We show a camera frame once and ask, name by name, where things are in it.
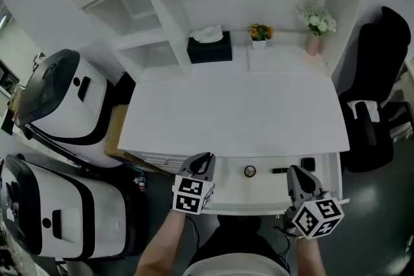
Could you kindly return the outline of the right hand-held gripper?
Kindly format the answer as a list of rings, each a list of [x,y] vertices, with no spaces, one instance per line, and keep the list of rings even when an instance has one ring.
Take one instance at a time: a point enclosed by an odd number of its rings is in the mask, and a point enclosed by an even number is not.
[[[330,235],[342,221],[342,200],[325,194],[321,182],[302,167],[292,165],[287,171],[287,188],[292,205],[284,215],[285,231],[298,232],[306,239]]]

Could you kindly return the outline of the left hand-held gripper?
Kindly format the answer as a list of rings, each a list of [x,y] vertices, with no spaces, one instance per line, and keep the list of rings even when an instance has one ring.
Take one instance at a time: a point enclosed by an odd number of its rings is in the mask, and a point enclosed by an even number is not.
[[[211,204],[215,187],[213,174],[216,157],[211,153],[206,162],[205,172],[198,173],[202,167],[201,158],[202,153],[189,157],[175,175],[175,183],[172,186],[173,210],[201,214]]]

